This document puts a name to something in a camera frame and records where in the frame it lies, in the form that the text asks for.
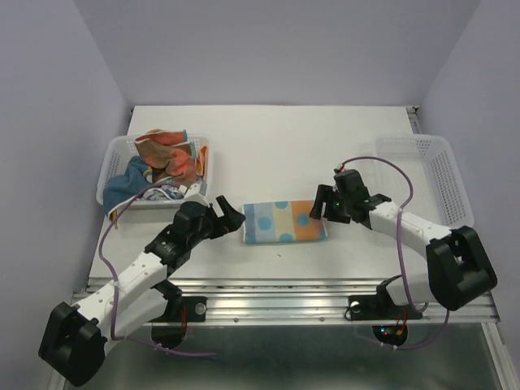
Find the orange brown bear towel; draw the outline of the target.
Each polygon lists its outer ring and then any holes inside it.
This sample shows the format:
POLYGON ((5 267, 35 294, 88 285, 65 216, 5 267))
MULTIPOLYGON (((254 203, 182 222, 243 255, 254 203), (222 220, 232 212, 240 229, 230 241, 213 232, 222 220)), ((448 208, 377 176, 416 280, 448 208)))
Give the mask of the orange brown bear towel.
POLYGON ((187 132, 154 129, 135 139, 139 156, 152 169, 152 182, 172 178, 189 186, 197 181, 195 152, 187 132))

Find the blue polka dot towel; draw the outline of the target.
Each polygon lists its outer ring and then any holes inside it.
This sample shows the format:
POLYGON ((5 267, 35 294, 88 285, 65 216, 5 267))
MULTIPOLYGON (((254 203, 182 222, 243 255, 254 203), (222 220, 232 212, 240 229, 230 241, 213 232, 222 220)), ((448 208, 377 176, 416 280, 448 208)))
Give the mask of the blue polka dot towel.
POLYGON ((243 242, 247 245, 277 245, 323 241, 323 221, 312 219, 311 200, 273 201, 243 205, 243 242))

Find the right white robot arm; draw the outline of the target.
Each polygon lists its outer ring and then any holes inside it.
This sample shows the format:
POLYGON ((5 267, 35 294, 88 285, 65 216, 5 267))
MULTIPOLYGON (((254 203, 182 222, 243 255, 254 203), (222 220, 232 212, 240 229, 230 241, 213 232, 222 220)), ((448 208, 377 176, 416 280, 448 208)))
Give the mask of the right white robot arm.
POLYGON ((427 264, 422 274, 402 271, 377 287, 378 314, 392 317, 403 306, 432 302, 456 311, 497 286, 496 272, 472 227, 439 225, 405 211, 390 197, 371 195, 356 170, 338 172, 334 181, 318 186, 312 219, 361 224, 395 239, 399 254, 407 247, 427 264))

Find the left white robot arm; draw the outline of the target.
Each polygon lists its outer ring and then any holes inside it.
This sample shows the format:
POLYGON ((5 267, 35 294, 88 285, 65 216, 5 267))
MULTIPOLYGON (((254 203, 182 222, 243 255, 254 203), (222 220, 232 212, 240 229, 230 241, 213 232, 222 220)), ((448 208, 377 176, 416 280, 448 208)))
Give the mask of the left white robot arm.
POLYGON ((70 384, 88 383, 108 353, 132 333, 160 317, 180 313, 182 292, 169 277, 205 240, 239 230, 246 217, 223 196, 210 203, 187 201, 168 224, 123 271, 112 273, 109 283, 70 305, 61 302, 50 312, 38 349, 39 357, 70 384))

